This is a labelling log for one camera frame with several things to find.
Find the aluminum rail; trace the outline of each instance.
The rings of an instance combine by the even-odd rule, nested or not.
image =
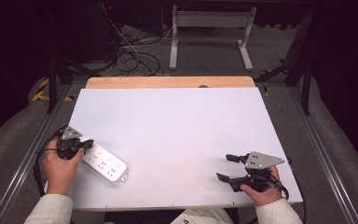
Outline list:
[[[348,223],[357,224],[358,215],[356,209],[354,208],[348,192],[345,190],[341,178],[339,177],[336,168],[331,162],[326,148],[322,143],[321,138],[316,132],[315,126],[310,119],[310,116],[307,116],[301,106],[301,99],[295,87],[288,87],[289,93],[292,96],[293,100],[296,103],[296,106],[302,116],[304,123],[306,124],[308,131],[310,133],[311,142],[313,144],[313,149],[315,150],[316,156],[319,159],[319,162],[324,169],[324,173],[327,177],[328,182],[337,197],[339,206],[341,207],[344,217],[347,219]]]
[[[48,127],[54,120],[61,103],[70,89],[70,85],[63,85],[58,95],[58,103],[51,111],[50,114],[46,114],[45,119],[40,126],[33,143],[30,145],[28,152],[22,160],[18,170],[13,175],[13,178],[0,202],[0,223],[4,223],[7,213],[10,207],[13,205],[17,195],[19,194],[22,184],[24,183],[27,175],[34,165],[34,159],[36,157],[36,151],[42,147],[43,138],[46,135]]]

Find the power outlet socket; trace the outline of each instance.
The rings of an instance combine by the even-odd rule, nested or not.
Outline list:
[[[83,161],[115,185],[127,180],[127,164],[95,142],[84,155]]]

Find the white metal stand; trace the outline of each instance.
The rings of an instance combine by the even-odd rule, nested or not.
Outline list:
[[[253,67],[246,50],[246,43],[251,33],[255,11],[256,7],[252,7],[250,12],[177,11],[177,6],[173,6],[170,69],[175,70],[177,64],[178,27],[245,27],[243,39],[237,42],[246,70],[252,71]]]

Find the white table surface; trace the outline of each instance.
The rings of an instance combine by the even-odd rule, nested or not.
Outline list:
[[[246,175],[226,154],[287,161],[258,88],[85,89],[70,126],[129,166],[127,181],[113,186],[80,163],[69,192],[80,210],[254,205],[217,179]],[[302,202],[288,163],[277,167],[289,203]]]

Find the metal stand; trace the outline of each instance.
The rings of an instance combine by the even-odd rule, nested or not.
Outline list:
[[[57,104],[57,78],[60,78],[62,84],[72,84],[72,74],[70,73],[68,67],[73,66],[75,69],[80,72],[88,75],[89,77],[100,77],[99,74],[89,70],[87,67],[75,63],[72,60],[68,59],[63,55],[56,55],[51,58],[50,63],[48,64],[48,87],[49,87],[49,104],[48,104],[48,114],[54,109]]]
[[[309,115],[308,110],[309,96],[310,96],[310,50],[307,48],[307,33],[310,28],[310,22],[313,16],[313,8],[310,8],[301,23],[298,26],[295,38],[287,51],[286,57],[282,65],[270,72],[265,72],[263,76],[254,79],[255,82],[264,82],[283,71],[288,71],[288,76],[284,81],[287,86],[295,86],[298,81],[304,76],[304,85],[302,91],[302,106],[304,112]]]
[[[253,67],[246,50],[246,43],[251,33],[255,12],[256,7],[252,7],[250,12],[202,12],[177,11],[177,6],[173,6],[170,69],[175,70],[177,65],[178,27],[245,27],[243,39],[238,40],[237,43],[246,70],[252,71]]]

